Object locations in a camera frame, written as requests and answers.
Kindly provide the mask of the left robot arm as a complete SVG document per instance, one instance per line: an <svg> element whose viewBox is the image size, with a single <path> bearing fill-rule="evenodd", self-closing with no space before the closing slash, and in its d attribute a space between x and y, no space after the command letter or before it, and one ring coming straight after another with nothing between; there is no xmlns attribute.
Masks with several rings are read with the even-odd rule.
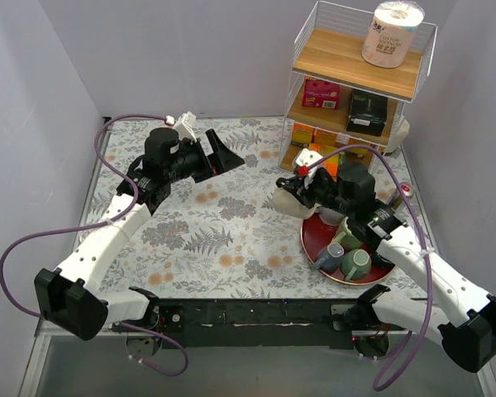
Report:
<svg viewBox="0 0 496 397"><path fill-rule="evenodd" d="M84 341L111 323L129 320L140 330L153 329L160 319L157 297L131 287L112 298L98 291L103 277L131 236L169 197L172 184L191 178L200 183L244 165L213 129L206 132L211 154L198 138L179 137L171 128L152 130L144 154L129 166L102 218L103 226L54 270L42 269L34 279L42 318Z"/></svg>

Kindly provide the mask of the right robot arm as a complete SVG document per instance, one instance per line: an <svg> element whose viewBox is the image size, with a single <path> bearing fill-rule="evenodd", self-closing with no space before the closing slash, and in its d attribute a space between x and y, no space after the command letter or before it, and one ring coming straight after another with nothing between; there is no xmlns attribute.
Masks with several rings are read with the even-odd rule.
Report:
<svg viewBox="0 0 496 397"><path fill-rule="evenodd" d="M336 178L302 165L292 178L277 179L274 209L303 219L317 207L343 214L353 237L426 290L432 300L424 308L426 337L462 369L479 371L496 355L496 295L426 249L422 234L378 200L374 186L361 163L344 164Z"/></svg>

